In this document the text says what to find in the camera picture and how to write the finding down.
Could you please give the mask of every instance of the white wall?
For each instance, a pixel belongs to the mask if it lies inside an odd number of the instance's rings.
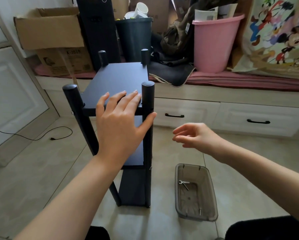
[[[23,15],[30,9],[34,8],[69,7],[71,5],[71,0],[0,0],[0,16],[2,17],[17,46],[22,51],[23,56],[29,57],[34,53],[31,51],[23,51],[21,48],[14,26],[13,17]]]

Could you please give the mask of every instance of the gray plastic bin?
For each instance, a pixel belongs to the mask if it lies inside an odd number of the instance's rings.
[[[179,180],[190,182],[179,184]],[[217,204],[211,175],[206,167],[178,164],[175,170],[175,207],[180,218],[216,221]]]
[[[151,50],[151,17],[116,21],[116,28],[127,62],[141,62],[141,50]]]

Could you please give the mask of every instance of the transparent storage box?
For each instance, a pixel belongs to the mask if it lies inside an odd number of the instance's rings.
[[[176,166],[175,207],[180,218],[209,222],[217,220],[214,187],[206,167],[183,163]]]

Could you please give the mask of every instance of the drawer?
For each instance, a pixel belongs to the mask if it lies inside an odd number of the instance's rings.
[[[291,137],[299,129],[299,108],[221,103],[212,128]]]
[[[218,102],[155,98],[154,125],[173,128],[190,122],[212,125],[219,106]]]

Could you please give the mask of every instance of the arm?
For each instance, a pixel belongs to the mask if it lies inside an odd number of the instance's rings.
[[[141,95],[137,91],[125,95],[126,92],[121,92],[111,97],[105,111],[104,102],[109,94],[101,97],[96,108],[99,153],[15,240],[85,239],[109,186],[156,116],[150,114],[136,128],[134,115]]]
[[[196,148],[234,168],[299,220],[299,173],[222,139],[205,124],[185,124],[174,134],[173,140],[183,147]]]

